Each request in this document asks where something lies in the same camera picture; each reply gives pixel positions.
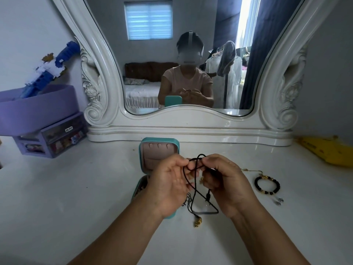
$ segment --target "teal jewelry box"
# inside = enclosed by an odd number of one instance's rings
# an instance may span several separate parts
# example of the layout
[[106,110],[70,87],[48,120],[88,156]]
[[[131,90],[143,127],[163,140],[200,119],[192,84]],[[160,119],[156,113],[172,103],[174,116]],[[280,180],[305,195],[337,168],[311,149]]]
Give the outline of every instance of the teal jewelry box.
[[[138,152],[141,170],[146,175],[139,180],[131,200],[146,188],[153,169],[161,160],[180,152],[180,144],[174,138],[147,137],[141,141]],[[172,218],[174,215],[175,212],[167,218]]]

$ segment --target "dark blue curtain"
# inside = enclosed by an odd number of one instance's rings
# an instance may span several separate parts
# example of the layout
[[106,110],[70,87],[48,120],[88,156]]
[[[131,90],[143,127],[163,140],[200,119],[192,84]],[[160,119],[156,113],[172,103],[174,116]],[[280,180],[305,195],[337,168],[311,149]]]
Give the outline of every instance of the dark blue curtain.
[[242,0],[218,0],[213,48],[236,42]]
[[240,109],[251,109],[260,70],[276,39],[302,0],[261,0]]

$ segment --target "wooden headboard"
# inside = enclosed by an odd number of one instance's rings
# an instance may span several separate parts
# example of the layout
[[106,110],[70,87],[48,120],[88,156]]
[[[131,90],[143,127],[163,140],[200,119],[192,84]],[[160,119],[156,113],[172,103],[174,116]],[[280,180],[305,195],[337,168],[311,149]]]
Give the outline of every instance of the wooden headboard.
[[178,66],[174,62],[131,62],[125,64],[125,77],[160,82],[166,70]]

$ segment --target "mattress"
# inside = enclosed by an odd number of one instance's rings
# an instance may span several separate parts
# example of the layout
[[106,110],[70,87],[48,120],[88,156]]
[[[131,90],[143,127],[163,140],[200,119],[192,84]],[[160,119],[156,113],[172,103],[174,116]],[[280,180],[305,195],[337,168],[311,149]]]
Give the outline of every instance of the mattress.
[[127,108],[159,108],[158,93],[161,82],[144,85],[123,85]]

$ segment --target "yellow package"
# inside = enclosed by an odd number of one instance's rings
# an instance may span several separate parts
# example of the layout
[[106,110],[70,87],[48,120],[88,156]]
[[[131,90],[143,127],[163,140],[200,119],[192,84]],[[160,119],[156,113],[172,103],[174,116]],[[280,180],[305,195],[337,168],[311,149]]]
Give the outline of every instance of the yellow package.
[[353,147],[342,144],[337,136],[300,137],[297,141],[330,164],[353,167]]

